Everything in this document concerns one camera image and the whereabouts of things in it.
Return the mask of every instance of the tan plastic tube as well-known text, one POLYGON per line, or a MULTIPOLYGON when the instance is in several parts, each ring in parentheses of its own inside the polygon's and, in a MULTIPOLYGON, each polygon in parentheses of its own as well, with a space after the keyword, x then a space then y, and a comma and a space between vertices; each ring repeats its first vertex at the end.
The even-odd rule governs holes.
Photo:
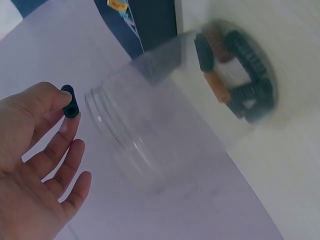
POLYGON ((208 25, 203 29, 203 33, 219 63, 227 63, 234 56, 227 50, 224 43, 224 35, 217 25, 208 25))
POLYGON ((204 77, 219 103, 229 103, 231 101, 230 92, 215 71, 205 72, 204 77))

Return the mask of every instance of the clear plastic jar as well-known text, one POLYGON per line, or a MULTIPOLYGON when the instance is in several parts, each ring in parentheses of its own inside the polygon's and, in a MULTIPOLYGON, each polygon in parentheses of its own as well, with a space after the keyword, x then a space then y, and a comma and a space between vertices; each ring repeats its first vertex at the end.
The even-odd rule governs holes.
POLYGON ((275 108, 275 76, 241 29, 215 21, 146 52, 85 97, 116 161, 159 191, 222 153, 275 108))

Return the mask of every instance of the palm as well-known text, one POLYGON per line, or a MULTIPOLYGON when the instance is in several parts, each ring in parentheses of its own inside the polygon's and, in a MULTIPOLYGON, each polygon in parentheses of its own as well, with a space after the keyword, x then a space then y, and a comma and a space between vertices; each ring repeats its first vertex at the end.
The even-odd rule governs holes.
MULTIPOLYGON (((61 94, 52 85, 46 84, 45 87, 49 88, 51 91, 49 93, 52 95, 61 94)), ((34 89, 31 88, 28 91, 26 96, 22 94, 23 98, 32 96, 34 89)), ((13 100, 6 99, 5 104, 3 102, 0 104, 2 114, 4 111, 7 115, 8 113, 12 115, 11 118, 6 119, 13 119, 10 122, 1 119, 0 122, 2 137, 0 144, 0 238, 2 234, 8 239, 18 240, 53 239, 76 214, 88 195, 91 174, 83 172, 66 200, 62 203, 58 201, 75 176, 84 153, 84 142, 79 139, 74 140, 80 115, 74 119, 65 118, 59 131, 43 151, 34 155, 26 163, 21 160, 23 153, 32 148, 61 119, 63 113, 59 109, 69 102, 66 96, 64 98, 60 96, 60 103, 55 101, 58 106, 53 106, 51 103, 50 107, 53 109, 49 109, 50 112, 45 114, 37 113, 41 109, 42 101, 37 102, 39 105, 33 103, 36 108, 27 111, 24 111, 25 106, 20 108, 14 98, 13 100), (42 179, 55 169, 66 152, 65 160, 54 177, 42 182, 42 179)))

